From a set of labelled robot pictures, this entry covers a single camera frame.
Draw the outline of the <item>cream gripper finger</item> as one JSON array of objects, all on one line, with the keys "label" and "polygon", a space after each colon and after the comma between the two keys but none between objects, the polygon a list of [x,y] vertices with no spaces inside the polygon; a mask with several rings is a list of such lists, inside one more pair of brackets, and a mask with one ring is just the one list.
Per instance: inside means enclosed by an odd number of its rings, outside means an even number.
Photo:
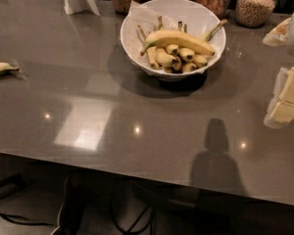
[{"label": "cream gripper finger", "polygon": [[294,119],[294,105],[281,102],[277,98],[269,101],[269,106],[264,118],[264,125],[279,129],[288,125]]}]

